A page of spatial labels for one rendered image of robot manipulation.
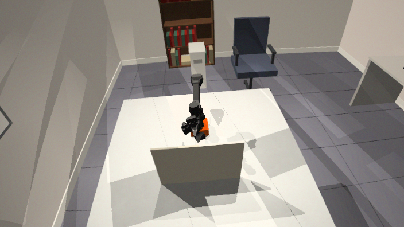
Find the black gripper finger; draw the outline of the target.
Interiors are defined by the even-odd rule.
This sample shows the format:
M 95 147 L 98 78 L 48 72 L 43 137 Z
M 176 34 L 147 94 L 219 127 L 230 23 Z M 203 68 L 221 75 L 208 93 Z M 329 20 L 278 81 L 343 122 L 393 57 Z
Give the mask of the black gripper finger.
M 198 122 L 189 124 L 188 127 L 192 130 L 193 135 L 196 136 L 196 135 L 197 135 L 197 131 L 198 131 L 198 129 L 199 129 L 199 124 L 198 124 Z
M 201 141 L 202 137 L 204 137 L 203 133 L 197 134 L 196 136 L 194 136 L 194 138 L 197 140 L 198 143 Z

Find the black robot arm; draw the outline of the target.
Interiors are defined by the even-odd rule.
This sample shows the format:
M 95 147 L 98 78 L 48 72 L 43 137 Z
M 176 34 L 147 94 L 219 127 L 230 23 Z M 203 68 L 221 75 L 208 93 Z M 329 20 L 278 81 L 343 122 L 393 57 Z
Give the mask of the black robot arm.
M 195 115 L 200 119 L 201 127 L 204 127 L 203 120 L 205 119 L 205 115 L 203 113 L 203 109 L 200 104 L 200 86 L 203 83 L 203 75 L 201 75 L 201 73 L 192 74 L 191 83 L 193 86 L 193 102 L 189 104 L 189 111 L 191 116 Z M 181 129 L 184 135 L 187 135 L 188 133 L 192 132 L 192 130 L 188 127 L 188 124 L 186 122 L 182 122 Z

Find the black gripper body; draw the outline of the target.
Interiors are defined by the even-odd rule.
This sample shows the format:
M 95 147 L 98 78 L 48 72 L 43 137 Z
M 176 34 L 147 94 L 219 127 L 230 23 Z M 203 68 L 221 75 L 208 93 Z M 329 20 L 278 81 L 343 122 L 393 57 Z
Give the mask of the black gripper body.
M 190 116 L 190 117 L 187 117 L 187 118 L 186 118 L 186 123 L 187 123 L 187 124 L 189 124 L 189 123 L 192 124 L 192 123 L 195 123 L 195 122 L 198 122 L 198 124 L 199 124 L 199 129 L 198 129 L 198 131 L 197 131 L 197 134 L 203 133 L 203 132 L 199 132 L 200 129 L 202 129 L 202 127 L 201 127 L 201 121 L 200 121 L 200 119 L 199 119 L 198 117 L 196 117 L 195 115 L 193 115 L 193 116 Z M 203 134 L 204 134 L 204 133 L 203 133 Z M 204 134 L 204 137 L 202 137 L 201 140 L 204 140 L 204 139 L 206 139 L 205 134 Z

